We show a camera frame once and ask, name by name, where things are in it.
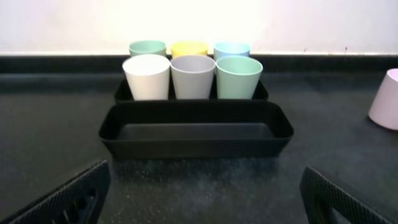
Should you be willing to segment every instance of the cup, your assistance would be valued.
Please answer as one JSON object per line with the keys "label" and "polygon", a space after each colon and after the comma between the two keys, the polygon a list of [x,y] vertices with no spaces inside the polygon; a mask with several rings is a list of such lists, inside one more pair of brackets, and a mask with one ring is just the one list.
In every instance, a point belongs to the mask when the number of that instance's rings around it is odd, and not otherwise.
{"label": "cup", "polygon": [[172,57],[183,55],[207,55],[207,44],[200,41],[180,41],[172,45]]}
{"label": "cup", "polygon": [[250,53],[250,45],[238,42],[218,42],[214,45],[214,60],[217,61],[227,56],[246,56]]}
{"label": "cup", "polygon": [[251,99],[256,90],[262,65],[243,56],[223,57],[216,62],[219,99]]}
{"label": "cup", "polygon": [[179,100],[208,99],[216,62],[203,55],[184,55],[171,62],[175,96]]}
{"label": "cup", "polygon": [[132,57],[142,54],[156,54],[166,57],[166,44],[159,40],[141,40],[129,45]]}
{"label": "cup", "polygon": [[169,98],[170,61],[166,57],[137,55],[125,60],[122,67],[135,100]]}
{"label": "cup", "polygon": [[398,130],[398,68],[387,71],[369,110],[369,117],[380,126]]}

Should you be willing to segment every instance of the mint green cup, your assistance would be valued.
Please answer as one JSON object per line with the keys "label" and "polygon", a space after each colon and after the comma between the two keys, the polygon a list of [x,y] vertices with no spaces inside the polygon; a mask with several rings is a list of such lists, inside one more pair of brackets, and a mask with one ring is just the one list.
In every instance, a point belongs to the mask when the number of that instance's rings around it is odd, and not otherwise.
{"label": "mint green cup", "polygon": [[221,58],[217,66],[219,99],[251,99],[262,72],[259,61],[243,56]]}
{"label": "mint green cup", "polygon": [[166,44],[159,40],[141,40],[129,45],[132,57],[142,54],[156,54],[166,57]]}

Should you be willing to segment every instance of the tray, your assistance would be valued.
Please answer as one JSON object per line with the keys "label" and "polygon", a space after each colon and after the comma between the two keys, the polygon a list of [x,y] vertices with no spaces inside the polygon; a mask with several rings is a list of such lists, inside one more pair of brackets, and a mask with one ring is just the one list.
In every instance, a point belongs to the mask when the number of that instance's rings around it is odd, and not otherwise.
{"label": "tray", "polygon": [[293,135],[268,101],[137,101],[115,105],[99,136],[116,159],[272,157]]}
{"label": "tray", "polygon": [[[210,100],[218,100],[216,86],[217,86],[216,77],[214,77],[210,90],[210,97],[209,97]],[[127,83],[126,79],[124,79],[120,83],[119,88],[116,90],[116,93],[114,94],[114,100],[116,103],[127,103],[134,101],[134,98],[132,97],[130,92],[129,84]],[[177,100],[175,97],[174,85],[171,76],[170,76],[170,85],[169,85],[169,101],[170,100]],[[257,84],[256,90],[254,91],[252,100],[268,100],[268,92],[260,80],[259,83]]]}

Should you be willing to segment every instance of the speckled black surface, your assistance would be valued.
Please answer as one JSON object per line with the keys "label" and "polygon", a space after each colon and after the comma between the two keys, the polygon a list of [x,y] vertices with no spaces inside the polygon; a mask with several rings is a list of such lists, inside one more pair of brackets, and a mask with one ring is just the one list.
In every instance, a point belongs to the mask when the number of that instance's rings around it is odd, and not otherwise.
{"label": "speckled black surface", "polygon": [[367,119],[383,76],[263,75],[295,128],[275,159],[116,162],[98,130],[121,75],[0,75],[0,219],[43,182],[95,158],[112,163],[98,223],[308,223],[299,191],[306,166],[398,209],[398,133]]}

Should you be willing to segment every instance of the wall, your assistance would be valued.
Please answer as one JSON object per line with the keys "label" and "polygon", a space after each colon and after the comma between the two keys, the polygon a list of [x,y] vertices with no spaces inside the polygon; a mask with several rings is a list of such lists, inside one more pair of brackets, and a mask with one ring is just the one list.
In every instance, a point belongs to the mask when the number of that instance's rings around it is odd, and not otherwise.
{"label": "wall", "polygon": [[128,54],[132,40],[397,54],[397,0],[0,0],[0,54]]}

